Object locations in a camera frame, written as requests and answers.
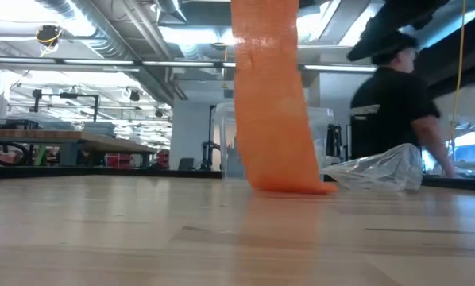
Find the workbench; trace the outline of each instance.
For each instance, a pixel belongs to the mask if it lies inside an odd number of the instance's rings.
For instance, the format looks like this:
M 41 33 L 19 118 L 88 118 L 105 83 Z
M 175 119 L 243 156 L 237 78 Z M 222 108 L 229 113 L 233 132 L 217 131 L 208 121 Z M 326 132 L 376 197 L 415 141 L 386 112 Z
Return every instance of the workbench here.
M 1 285 L 475 286 L 475 191 L 0 180 Z
M 0 129 L 0 142 L 15 142 L 60 147 L 60 165 L 76 166 L 79 150 L 100 153 L 141 155 L 141 168 L 147 168 L 155 149 L 134 141 L 80 131 Z

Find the red object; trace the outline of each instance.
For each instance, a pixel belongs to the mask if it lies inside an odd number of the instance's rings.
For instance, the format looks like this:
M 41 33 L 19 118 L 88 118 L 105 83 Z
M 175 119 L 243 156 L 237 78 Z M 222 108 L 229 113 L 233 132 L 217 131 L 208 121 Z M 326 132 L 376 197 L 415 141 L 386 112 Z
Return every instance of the red object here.
M 170 158 L 170 151 L 161 150 L 156 154 L 156 163 L 163 169 L 169 169 L 168 160 Z
M 108 154 L 107 166 L 112 168 L 132 168 L 132 156 L 129 154 Z

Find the plastic sheet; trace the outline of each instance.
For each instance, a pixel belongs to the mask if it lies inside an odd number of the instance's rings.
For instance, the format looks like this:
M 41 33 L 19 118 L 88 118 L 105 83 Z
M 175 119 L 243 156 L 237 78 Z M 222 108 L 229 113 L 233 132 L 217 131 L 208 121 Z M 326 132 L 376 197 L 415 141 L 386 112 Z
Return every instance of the plastic sheet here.
M 423 179 L 421 154 L 412 144 L 403 144 L 376 156 L 326 167 L 322 173 L 352 190 L 418 190 Z

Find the orange cloth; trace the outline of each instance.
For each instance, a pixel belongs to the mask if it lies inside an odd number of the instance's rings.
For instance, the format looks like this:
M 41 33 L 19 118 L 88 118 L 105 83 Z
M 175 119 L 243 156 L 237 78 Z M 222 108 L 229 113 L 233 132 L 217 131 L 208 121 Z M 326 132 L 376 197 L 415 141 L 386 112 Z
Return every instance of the orange cloth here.
M 252 187 L 324 194 L 297 70 L 298 1 L 235 0 L 238 148 Z

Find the yellow cable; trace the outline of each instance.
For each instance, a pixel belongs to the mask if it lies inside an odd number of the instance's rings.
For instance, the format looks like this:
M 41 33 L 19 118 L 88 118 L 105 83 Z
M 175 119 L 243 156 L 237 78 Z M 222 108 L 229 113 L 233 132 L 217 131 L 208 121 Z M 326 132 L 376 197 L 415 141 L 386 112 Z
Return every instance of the yellow cable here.
M 41 52 L 40 57 L 44 57 L 45 55 L 49 54 L 50 47 L 52 47 L 52 44 L 54 44 L 54 41 L 51 41 L 48 47 Z
M 454 94 L 453 119 L 451 120 L 451 131 L 450 131 L 451 144 L 453 144 L 453 141 L 454 141 L 454 129 L 456 127 L 456 117 L 458 113 L 458 100 L 460 98 L 461 74 L 463 70 L 463 44 L 465 41 L 465 14 L 467 13 L 467 0 L 462 0 L 462 6 L 463 8 L 461 10 L 460 58 L 458 60 L 457 90 L 455 91 L 455 94 Z

